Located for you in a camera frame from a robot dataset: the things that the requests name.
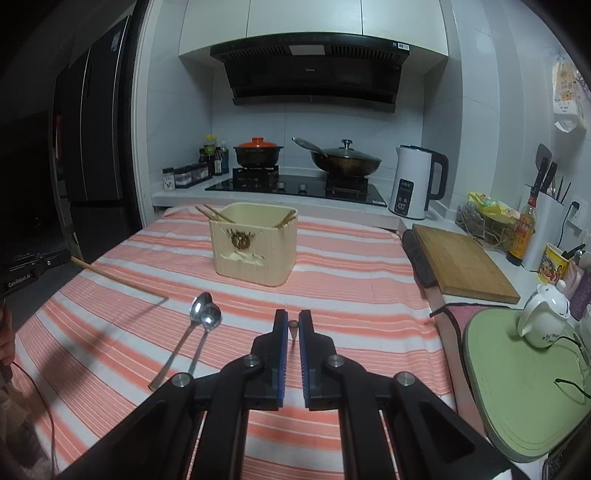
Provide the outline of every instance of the striped tablecloth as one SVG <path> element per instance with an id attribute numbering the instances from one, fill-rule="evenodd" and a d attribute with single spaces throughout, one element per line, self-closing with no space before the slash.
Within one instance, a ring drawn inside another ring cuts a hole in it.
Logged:
<path id="1" fill-rule="evenodd" d="M 271 330 L 276 309 L 292 319 L 310 309 L 316 330 L 333 338 L 338 353 L 382 375 L 411 371 L 453 406 L 439 334 L 398 237 L 300 216 L 297 245 L 295 267 L 280 287 L 221 277 L 205 218 L 193 208 L 169 211 L 96 262 L 169 292 L 168 301 L 158 304 L 90 271 L 61 288 L 17 335 L 17 362 L 51 405 L 59 468 L 149 396 L 148 383 L 187 327 L 193 297 L 204 290 L 222 309 L 223 323 L 207 340 L 197 376 L 248 353 L 252 340 Z M 201 336 L 200 329 L 189 336 L 171 375 L 189 367 Z M 14 371 L 48 449 L 49 418 L 33 386 Z M 243 478 L 343 478 L 337 413 L 304 408 L 297 342 L 288 351 L 284 408 L 250 414 Z"/>

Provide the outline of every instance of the wire basket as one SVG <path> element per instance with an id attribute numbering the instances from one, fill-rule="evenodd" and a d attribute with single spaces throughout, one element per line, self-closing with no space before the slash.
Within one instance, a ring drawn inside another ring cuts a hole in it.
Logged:
<path id="1" fill-rule="evenodd" d="M 472 202 L 458 208 L 456 225 L 475 238 L 485 250 L 508 252 L 515 234 L 515 225 L 500 223 L 484 216 Z"/>

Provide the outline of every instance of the electric kettle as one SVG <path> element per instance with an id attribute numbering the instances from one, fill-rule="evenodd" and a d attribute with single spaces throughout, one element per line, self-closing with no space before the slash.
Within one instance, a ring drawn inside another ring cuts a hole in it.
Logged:
<path id="1" fill-rule="evenodd" d="M 422 147 L 400 145 L 396 152 L 398 164 L 388 209 L 396 215 L 423 220 L 429 200 L 441 200 L 445 195 L 449 160 Z M 435 163 L 441 165 L 441 177 L 437 193 L 431 193 Z"/>

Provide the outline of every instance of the white cabinet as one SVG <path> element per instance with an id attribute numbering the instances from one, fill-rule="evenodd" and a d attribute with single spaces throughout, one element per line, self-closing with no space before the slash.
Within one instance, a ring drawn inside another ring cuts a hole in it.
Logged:
<path id="1" fill-rule="evenodd" d="M 189 0 L 178 54 L 246 36 L 250 0 Z"/>
<path id="2" fill-rule="evenodd" d="M 362 0 L 362 6 L 364 35 L 398 40 L 447 55 L 439 0 Z"/>
<path id="3" fill-rule="evenodd" d="M 285 32 L 361 35 L 361 0 L 251 0 L 246 36 Z"/>

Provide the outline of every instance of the orange lid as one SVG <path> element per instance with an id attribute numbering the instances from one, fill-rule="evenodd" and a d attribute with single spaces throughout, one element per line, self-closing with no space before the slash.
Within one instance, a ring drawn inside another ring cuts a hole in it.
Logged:
<path id="1" fill-rule="evenodd" d="M 265 142 L 263 137 L 252 137 L 252 141 L 241 143 L 238 145 L 240 148 L 261 148 L 261 147 L 276 147 L 277 144 L 273 142 Z"/>

